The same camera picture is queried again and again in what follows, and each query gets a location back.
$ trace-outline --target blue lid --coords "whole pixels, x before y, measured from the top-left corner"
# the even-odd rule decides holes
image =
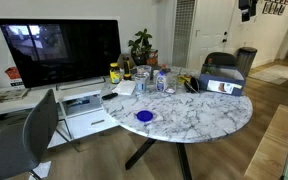
[[[147,122],[153,119],[153,113],[151,113],[150,111],[144,110],[144,111],[138,112],[136,114],[136,117],[140,121]]]

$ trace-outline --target white wall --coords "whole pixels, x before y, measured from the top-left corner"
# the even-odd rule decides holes
[[[259,0],[257,15],[248,22],[241,21],[241,11],[234,9],[225,52],[236,53],[240,47],[258,49],[252,67],[272,62],[277,58],[280,46],[288,29],[288,5],[282,16],[262,14],[265,1]]]
[[[163,37],[156,36],[157,32],[165,32],[165,24],[159,26],[165,21],[157,16],[157,12],[161,14],[167,11],[163,8],[164,3],[164,0],[0,0],[0,17],[117,19],[121,51],[129,53],[128,40],[134,39],[134,34],[144,28],[153,36],[150,41],[153,48],[159,49],[156,42],[162,42]],[[163,58],[164,53],[159,50],[161,62],[167,59]],[[9,86],[9,79],[4,71],[13,65],[0,30],[0,87]]]

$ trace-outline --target door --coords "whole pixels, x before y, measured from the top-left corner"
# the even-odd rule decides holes
[[[236,0],[197,0],[187,67],[200,70],[206,56],[222,52]]]

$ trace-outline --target marble tabletop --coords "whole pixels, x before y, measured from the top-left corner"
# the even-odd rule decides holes
[[[172,68],[174,74],[190,73],[187,69]],[[113,89],[107,83],[102,92]],[[213,141],[242,128],[251,118],[253,107],[247,96],[232,96],[202,91],[187,93],[178,85],[175,94],[156,92],[149,85],[144,94],[119,95],[102,102],[104,109],[123,128],[152,139],[196,143]],[[141,110],[153,112],[149,122],[141,122],[136,114]]]

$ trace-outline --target picture frame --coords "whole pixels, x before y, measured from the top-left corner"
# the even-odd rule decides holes
[[[277,4],[273,14],[278,15],[278,13],[280,12],[281,6],[282,6],[281,4]]]
[[[263,8],[263,14],[268,14],[270,11],[270,8],[272,6],[272,2],[266,2]]]
[[[281,5],[280,11],[278,12],[278,15],[282,15],[284,13],[285,10],[285,5]]]
[[[269,14],[273,14],[276,9],[277,3],[272,3]]]

